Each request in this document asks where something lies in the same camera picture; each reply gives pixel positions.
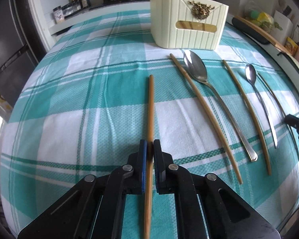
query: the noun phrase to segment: gray refrigerator door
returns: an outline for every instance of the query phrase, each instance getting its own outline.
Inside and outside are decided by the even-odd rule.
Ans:
[[[25,45],[24,37],[13,17],[12,0],[0,0],[0,65]]]
[[[14,60],[0,73],[0,94],[13,107],[35,68],[29,51]]]

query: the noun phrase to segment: bamboo chopstick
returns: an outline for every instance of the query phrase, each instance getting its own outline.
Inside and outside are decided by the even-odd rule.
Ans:
[[[200,91],[197,89],[196,85],[193,83],[192,79],[189,77],[188,73],[184,70],[184,68],[182,67],[182,65],[179,63],[179,61],[174,57],[173,54],[170,54],[171,59],[173,60],[173,62],[175,63],[175,65],[178,67],[178,69],[181,71],[181,73],[184,75],[185,79],[188,81],[188,83],[190,84],[190,86],[192,87],[192,89],[194,90],[194,93],[196,94],[198,100],[200,101],[200,103],[202,104],[204,110],[206,111],[209,119],[211,120],[211,123],[213,124],[221,142],[222,145],[224,146],[225,151],[227,152],[228,158],[231,162],[231,165],[234,169],[234,172],[236,173],[237,179],[239,184],[243,183],[243,180],[241,178],[240,172],[239,172],[239,168],[238,165],[236,163],[236,160],[234,158],[234,155],[230,149],[230,146],[213,114],[213,112],[210,110],[208,104],[206,103],[206,101],[204,100],[203,96],[201,95]]]
[[[268,174],[271,175],[271,166],[270,166],[270,159],[269,159],[269,153],[268,153],[268,149],[267,149],[267,145],[266,145],[266,141],[265,141],[265,137],[264,134],[262,133],[262,128],[260,127],[258,118],[254,112],[253,107],[251,106],[251,103],[248,100],[248,97],[245,93],[245,91],[243,90],[242,86],[240,85],[238,79],[236,78],[235,74],[233,73],[233,71],[231,70],[231,68],[229,67],[229,65],[227,64],[226,60],[223,60],[222,63],[225,65],[226,69],[228,70],[231,78],[234,80],[236,86],[238,87],[239,92],[241,93],[248,109],[249,109],[249,113],[254,121],[255,127],[257,129],[259,138],[260,138],[260,142],[262,143],[262,151],[264,153],[265,156],[265,161],[266,161],[266,165],[267,165],[267,171]]]
[[[283,117],[285,118],[286,117],[286,112],[284,111],[283,107],[281,106],[277,96],[273,93],[273,90],[270,88],[269,84],[266,82],[266,80],[261,76],[261,74],[258,74],[260,79],[263,81],[263,83],[265,84],[265,86],[267,86],[268,90],[270,91],[271,95],[273,96],[274,100],[276,101],[278,107],[280,108],[280,111],[282,112],[283,114]],[[289,128],[289,131],[290,131],[290,134],[291,134],[291,137],[292,137],[292,140],[293,140],[293,143],[295,145],[295,148],[296,148],[296,151],[297,151],[297,157],[298,157],[298,161],[299,161],[299,148],[298,148],[298,145],[297,145],[297,141],[296,141],[296,138],[295,138],[295,135],[291,129],[291,127],[289,125],[287,125],[288,128]]]
[[[153,141],[154,141],[154,77],[149,76],[149,109],[147,124],[146,188],[144,207],[144,239],[150,239],[153,194]]]

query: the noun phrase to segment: table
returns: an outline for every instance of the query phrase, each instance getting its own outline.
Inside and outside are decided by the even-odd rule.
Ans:
[[[174,162],[190,172],[214,172],[279,228],[299,202],[299,162],[278,106],[257,81],[270,108],[279,148],[252,87],[246,63],[269,83],[287,113],[299,117],[293,84],[273,59],[226,24],[215,51],[194,50],[209,82],[259,155],[248,161],[238,137],[211,91],[196,83],[223,129],[244,183],[238,184],[206,113],[168,55],[150,34],[149,10],[102,15],[74,25],[39,63],[25,85],[4,133],[2,205],[14,235],[87,174],[101,176],[126,163],[147,132],[148,76],[155,78],[155,138]],[[268,176],[261,144],[242,97],[221,60],[227,60],[261,122],[269,148]],[[141,238],[142,196],[127,197],[122,238]],[[152,238],[176,238],[172,195],[153,186]]]

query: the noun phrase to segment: stainless steel spoon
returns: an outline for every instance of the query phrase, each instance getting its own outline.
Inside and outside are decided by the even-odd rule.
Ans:
[[[246,137],[241,132],[241,130],[240,130],[237,122],[235,121],[233,115],[230,113],[229,109],[227,108],[226,104],[224,103],[224,101],[222,100],[222,98],[220,97],[218,92],[215,90],[215,88],[210,83],[208,83],[208,81],[207,81],[207,69],[205,67],[205,64],[201,60],[201,58],[196,53],[194,53],[193,51],[185,50],[184,62],[185,62],[185,65],[188,68],[188,71],[189,71],[190,75],[196,81],[201,82],[202,84],[208,86],[209,89],[211,89],[212,92],[216,95],[216,98],[218,99],[221,106],[224,108],[229,120],[231,121],[234,129],[236,130],[236,133],[237,133],[239,139],[241,140],[241,142],[242,142],[242,144],[243,144],[243,146],[244,146],[244,148],[245,148],[245,150],[246,150],[246,152],[249,156],[250,161],[251,162],[256,161],[258,159],[258,155],[254,151],[254,149],[251,147],[251,145],[249,144]]]
[[[252,87],[256,91],[256,94],[257,94],[257,96],[258,96],[258,98],[259,98],[259,100],[262,104],[262,107],[264,108],[267,120],[269,122],[270,129],[271,129],[274,146],[275,146],[275,148],[277,148],[278,147],[278,140],[277,140],[276,131],[274,129],[274,125],[271,121],[271,118],[269,117],[268,110],[267,110],[267,107],[266,107],[266,105],[265,105],[265,103],[262,99],[262,96],[260,95],[259,91],[257,90],[257,88],[255,86],[255,82],[256,82],[256,79],[257,79],[257,73],[256,73],[256,70],[255,70],[254,66],[251,65],[251,64],[247,64],[246,67],[245,67],[245,74],[246,74],[246,78],[247,78],[248,82],[252,85]]]

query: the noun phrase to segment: gold ornament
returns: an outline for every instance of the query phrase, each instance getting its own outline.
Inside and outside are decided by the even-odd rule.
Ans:
[[[210,10],[214,10],[215,6],[212,8],[211,5],[207,6],[206,4],[203,3],[195,3],[194,1],[188,1],[191,5],[193,5],[191,12],[192,15],[197,19],[197,20],[205,20],[210,14]]]

